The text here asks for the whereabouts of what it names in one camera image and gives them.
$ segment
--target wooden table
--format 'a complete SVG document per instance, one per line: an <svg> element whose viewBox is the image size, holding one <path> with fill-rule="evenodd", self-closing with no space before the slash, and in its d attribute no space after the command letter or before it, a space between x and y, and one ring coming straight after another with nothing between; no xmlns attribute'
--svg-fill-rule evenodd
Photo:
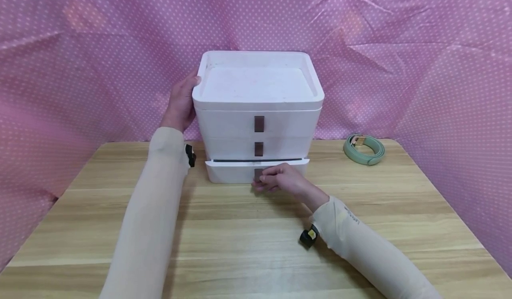
<svg viewBox="0 0 512 299"><path fill-rule="evenodd" d="M399 144L358 165L343 141L315 141L307 178L401 249L445 298L512 298L512 282ZM318 242L283 193L208 181L204 150L183 189L163 298L382 298ZM0 298L97 298L148 143L101 147L0 275Z"/></svg>

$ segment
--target brown drawer handle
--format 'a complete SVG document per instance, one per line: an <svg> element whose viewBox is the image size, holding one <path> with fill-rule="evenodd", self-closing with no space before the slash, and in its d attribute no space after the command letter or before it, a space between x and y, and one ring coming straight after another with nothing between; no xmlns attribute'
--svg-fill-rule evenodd
<svg viewBox="0 0 512 299"><path fill-rule="evenodd" d="M263 157L263 142L255 142L255 157Z"/></svg>
<svg viewBox="0 0 512 299"><path fill-rule="evenodd" d="M259 182L260 181L260 177L261 175L263 174L263 168L256 168L255 169L255 181L256 182Z"/></svg>
<svg viewBox="0 0 512 299"><path fill-rule="evenodd" d="M265 131L265 116L255 116L255 132Z"/></svg>

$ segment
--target drawer front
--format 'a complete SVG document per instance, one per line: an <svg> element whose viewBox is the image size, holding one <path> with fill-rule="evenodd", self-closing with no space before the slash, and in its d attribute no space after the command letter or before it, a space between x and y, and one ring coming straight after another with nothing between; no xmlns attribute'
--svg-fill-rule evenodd
<svg viewBox="0 0 512 299"><path fill-rule="evenodd" d="M203 138L313 137L319 110L196 110Z"/></svg>
<svg viewBox="0 0 512 299"><path fill-rule="evenodd" d="M208 177L213 183L251 183L260 171L282 162L214 162L206 161ZM304 175L309 159L287 161Z"/></svg>
<svg viewBox="0 0 512 299"><path fill-rule="evenodd" d="M203 138L209 159L259 160L306 158L308 138Z"/></svg>

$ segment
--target arm sleeve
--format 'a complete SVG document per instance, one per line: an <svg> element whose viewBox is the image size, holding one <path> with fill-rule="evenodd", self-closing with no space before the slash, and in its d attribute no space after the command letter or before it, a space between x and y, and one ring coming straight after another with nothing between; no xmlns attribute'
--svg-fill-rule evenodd
<svg viewBox="0 0 512 299"><path fill-rule="evenodd" d="M329 202L311 221L320 236L388 299L442 298L416 266L393 244L361 222L343 202Z"/></svg>
<svg viewBox="0 0 512 299"><path fill-rule="evenodd" d="M183 134L158 128L128 203L100 299L161 298L188 169Z"/></svg>

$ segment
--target storage box lid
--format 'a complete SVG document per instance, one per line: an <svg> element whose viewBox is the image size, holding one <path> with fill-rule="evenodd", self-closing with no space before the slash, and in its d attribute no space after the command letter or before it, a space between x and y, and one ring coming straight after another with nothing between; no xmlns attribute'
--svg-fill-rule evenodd
<svg viewBox="0 0 512 299"><path fill-rule="evenodd" d="M192 98L200 110L318 110L324 100L303 52L208 51L198 76Z"/></svg>

